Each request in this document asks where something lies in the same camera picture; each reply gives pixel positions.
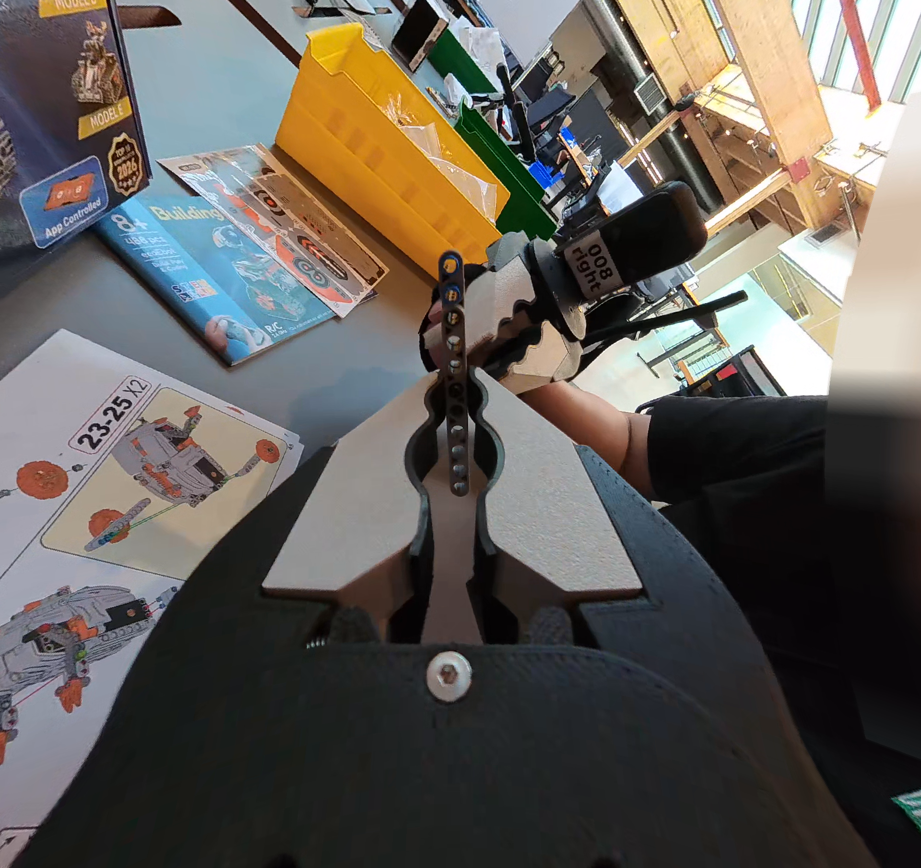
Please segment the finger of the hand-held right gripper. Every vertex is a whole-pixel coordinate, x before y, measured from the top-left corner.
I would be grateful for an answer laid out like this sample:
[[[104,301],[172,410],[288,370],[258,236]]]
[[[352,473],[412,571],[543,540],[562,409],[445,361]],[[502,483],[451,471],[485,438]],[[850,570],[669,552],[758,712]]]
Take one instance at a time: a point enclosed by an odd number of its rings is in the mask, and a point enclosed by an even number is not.
[[[465,344],[469,366],[550,366],[542,342],[548,297],[524,264],[487,270],[466,288]]]
[[[583,355],[581,343],[550,321],[525,328],[495,352],[495,379],[515,395],[573,378]]]

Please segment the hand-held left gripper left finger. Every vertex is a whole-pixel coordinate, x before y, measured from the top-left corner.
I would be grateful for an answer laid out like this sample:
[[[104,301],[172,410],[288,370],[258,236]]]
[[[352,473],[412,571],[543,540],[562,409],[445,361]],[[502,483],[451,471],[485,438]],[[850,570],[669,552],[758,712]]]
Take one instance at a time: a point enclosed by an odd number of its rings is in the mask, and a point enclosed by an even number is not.
[[[376,624],[411,598],[423,498],[406,455],[437,381],[424,376],[340,438],[262,582],[266,594],[358,607]]]

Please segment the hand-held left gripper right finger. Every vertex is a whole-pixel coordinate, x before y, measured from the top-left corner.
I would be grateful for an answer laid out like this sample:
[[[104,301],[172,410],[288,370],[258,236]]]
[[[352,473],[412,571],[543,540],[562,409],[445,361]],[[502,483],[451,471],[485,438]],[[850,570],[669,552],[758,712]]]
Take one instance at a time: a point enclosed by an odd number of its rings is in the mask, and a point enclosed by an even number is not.
[[[576,444],[483,370],[470,370],[484,476],[470,598],[484,642],[516,642],[544,608],[634,600],[643,585]]]

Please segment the grey perforated building beam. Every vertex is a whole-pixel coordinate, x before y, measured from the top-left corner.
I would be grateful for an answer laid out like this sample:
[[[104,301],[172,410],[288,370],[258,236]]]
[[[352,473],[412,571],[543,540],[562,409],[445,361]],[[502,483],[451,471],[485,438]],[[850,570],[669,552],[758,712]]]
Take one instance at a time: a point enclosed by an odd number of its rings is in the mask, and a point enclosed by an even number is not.
[[[449,487],[457,497],[470,490],[466,281],[461,254],[446,251],[438,262],[438,300],[444,352],[444,383]]]

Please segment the person's right forearm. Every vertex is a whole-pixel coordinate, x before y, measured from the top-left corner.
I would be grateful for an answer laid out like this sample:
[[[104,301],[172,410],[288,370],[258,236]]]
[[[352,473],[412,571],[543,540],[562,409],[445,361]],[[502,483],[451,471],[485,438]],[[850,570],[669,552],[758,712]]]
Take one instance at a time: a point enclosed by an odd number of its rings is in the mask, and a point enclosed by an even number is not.
[[[727,535],[818,518],[825,504],[825,397],[666,396],[620,411],[570,383],[523,400],[591,448],[639,494]]]

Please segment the grey desk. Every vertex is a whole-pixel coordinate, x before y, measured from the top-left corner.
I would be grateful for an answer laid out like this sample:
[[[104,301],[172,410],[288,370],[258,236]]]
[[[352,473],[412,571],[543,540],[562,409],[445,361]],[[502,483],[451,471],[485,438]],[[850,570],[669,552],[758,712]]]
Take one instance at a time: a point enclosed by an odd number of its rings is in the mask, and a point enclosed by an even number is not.
[[[152,159],[274,138],[295,67],[230,0],[118,2],[162,6],[180,21],[125,34]],[[2,375],[66,329],[298,434],[304,458],[415,382],[423,372],[417,326],[431,278],[278,157],[390,268],[370,304],[228,370],[86,232],[2,292]],[[50,687],[32,689],[20,704],[19,735],[1,770],[3,829],[40,825],[95,743],[138,644],[91,667],[74,713],[62,711]]]

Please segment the person's right hand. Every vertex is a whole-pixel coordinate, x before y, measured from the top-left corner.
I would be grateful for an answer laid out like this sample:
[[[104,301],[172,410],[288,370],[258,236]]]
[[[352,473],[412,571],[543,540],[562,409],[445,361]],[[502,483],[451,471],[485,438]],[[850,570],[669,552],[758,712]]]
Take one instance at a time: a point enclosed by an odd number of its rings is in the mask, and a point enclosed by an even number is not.
[[[419,335],[423,355],[437,365],[443,362],[445,353],[442,313],[443,303],[436,299],[423,320]]]

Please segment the black office chair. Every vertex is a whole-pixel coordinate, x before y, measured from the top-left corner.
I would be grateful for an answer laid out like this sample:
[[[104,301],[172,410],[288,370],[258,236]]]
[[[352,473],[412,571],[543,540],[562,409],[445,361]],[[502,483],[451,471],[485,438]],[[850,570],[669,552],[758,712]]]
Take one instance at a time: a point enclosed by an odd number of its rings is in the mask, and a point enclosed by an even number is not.
[[[661,314],[636,320],[610,323],[595,330],[589,330],[583,339],[583,354],[578,373],[584,372],[605,352],[621,340],[638,341],[654,332],[660,332],[678,325],[691,325],[683,338],[666,346],[661,353],[646,359],[638,355],[640,363],[657,379],[661,379],[662,364],[675,371],[675,378],[688,384],[695,380],[689,365],[706,361],[730,351],[730,345],[720,330],[719,314],[748,302],[745,290],[690,306],[674,308]]]

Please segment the green plastic bin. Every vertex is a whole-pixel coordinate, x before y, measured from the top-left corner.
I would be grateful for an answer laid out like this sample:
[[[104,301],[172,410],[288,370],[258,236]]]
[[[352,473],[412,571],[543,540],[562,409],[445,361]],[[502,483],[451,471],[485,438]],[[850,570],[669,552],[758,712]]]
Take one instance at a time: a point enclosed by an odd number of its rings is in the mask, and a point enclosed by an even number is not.
[[[544,189],[479,111],[464,105],[455,130],[509,193],[497,207],[496,228],[502,234],[524,232],[530,239],[551,240],[558,223],[543,205]]]
[[[469,94],[493,94],[502,90],[500,81],[487,75],[448,29],[441,33],[427,58],[443,79],[454,75]]]

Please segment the orange grey sticker sheet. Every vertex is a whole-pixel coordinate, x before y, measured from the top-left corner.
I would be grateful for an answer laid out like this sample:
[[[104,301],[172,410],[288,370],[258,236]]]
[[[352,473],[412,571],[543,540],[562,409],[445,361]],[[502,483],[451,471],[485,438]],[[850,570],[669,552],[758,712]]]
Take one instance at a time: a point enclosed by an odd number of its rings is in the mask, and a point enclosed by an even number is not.
[[[338,317],[376,289],[388,267],[263,145],[160,158]]]

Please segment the yellow plastic bin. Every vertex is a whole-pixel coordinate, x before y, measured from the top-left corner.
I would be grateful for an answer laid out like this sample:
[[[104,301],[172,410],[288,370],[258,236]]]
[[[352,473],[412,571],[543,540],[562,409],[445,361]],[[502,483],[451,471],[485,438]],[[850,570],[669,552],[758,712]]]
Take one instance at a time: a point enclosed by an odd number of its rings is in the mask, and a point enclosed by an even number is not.
[[[496,189],[501,211],[509,191],[359,22],[307,34],[275,144],[430,275],[449,249],[485,263],[500,231],[387,116],[392,101],[434,127],[448,164]]]

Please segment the white assembly instruction sheet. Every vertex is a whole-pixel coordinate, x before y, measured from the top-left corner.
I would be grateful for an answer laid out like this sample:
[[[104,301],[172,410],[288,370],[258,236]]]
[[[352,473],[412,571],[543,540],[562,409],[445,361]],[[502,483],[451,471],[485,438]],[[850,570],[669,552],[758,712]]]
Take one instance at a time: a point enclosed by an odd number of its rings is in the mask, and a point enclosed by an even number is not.
[[[302,453],[292,431],[65,329],[2,379],[2,866],[178,589]]]

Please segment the person's dark clothing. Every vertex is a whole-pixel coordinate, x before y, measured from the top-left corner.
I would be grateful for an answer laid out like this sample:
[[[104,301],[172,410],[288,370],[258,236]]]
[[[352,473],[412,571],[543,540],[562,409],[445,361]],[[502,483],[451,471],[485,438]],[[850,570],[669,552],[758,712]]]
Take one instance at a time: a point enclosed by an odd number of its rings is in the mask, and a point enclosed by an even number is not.
[[[823,782],[881,866],[919,866],[919,828],[894,798],[919,791],[919,759],[870,741],[837,644],[830,585],[807,555],[756,536],[765,564],[722,553],[704,512],[661,510],[720,576],[764,646],[792,719]]]

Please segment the blue building booklet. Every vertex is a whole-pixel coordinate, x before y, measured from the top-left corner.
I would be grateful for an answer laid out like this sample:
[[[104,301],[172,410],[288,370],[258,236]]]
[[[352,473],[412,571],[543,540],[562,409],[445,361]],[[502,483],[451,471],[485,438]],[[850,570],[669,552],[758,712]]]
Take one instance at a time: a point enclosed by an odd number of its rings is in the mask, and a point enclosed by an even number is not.
[[[97,227],[228,367],[334,317],[287,267],[198,197],[138,195]]]

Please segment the dark robot kit box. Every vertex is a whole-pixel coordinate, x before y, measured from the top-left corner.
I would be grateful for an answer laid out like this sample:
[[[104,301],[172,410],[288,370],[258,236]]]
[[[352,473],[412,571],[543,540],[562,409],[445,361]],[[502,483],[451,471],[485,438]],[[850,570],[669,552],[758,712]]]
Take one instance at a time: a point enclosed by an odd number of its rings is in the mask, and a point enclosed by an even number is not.
[[[1,0],[1,294],[145,189],[116,0]]]

